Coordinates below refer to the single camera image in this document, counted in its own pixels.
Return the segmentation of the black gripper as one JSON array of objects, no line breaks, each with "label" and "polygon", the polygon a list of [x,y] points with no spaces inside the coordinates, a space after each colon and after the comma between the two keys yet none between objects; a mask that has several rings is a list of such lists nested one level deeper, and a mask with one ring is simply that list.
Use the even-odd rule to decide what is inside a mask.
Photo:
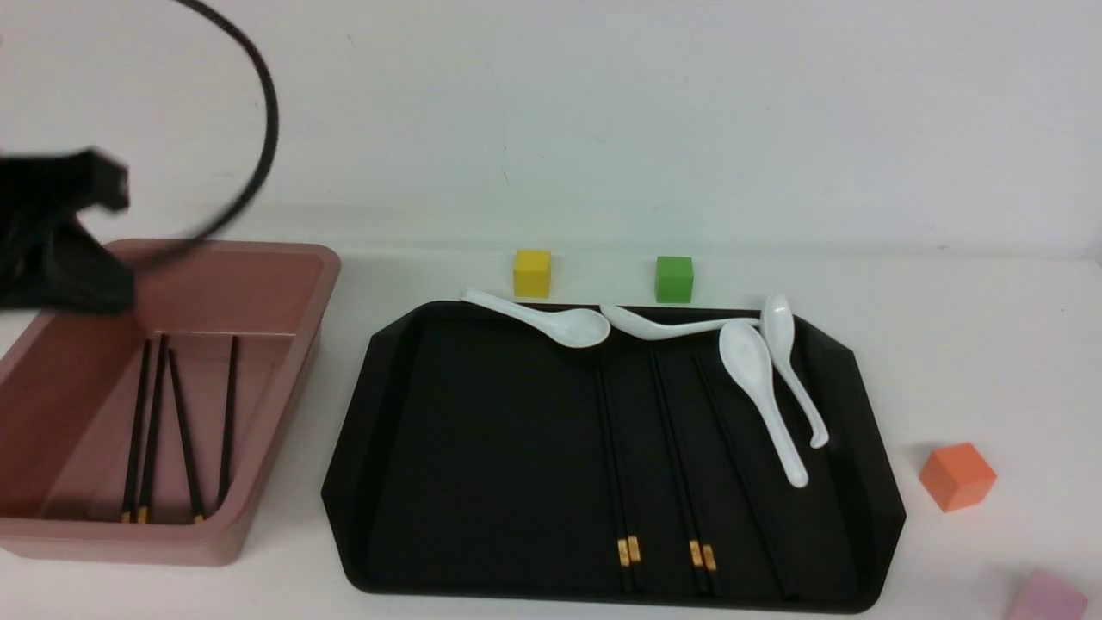
[{"label": "black gripper", "polygon": [[79,222],[83,209],[130,207],[127,167],[96,149],[7,154],[1,162],[1,307],[116,315],[136,278]]}]

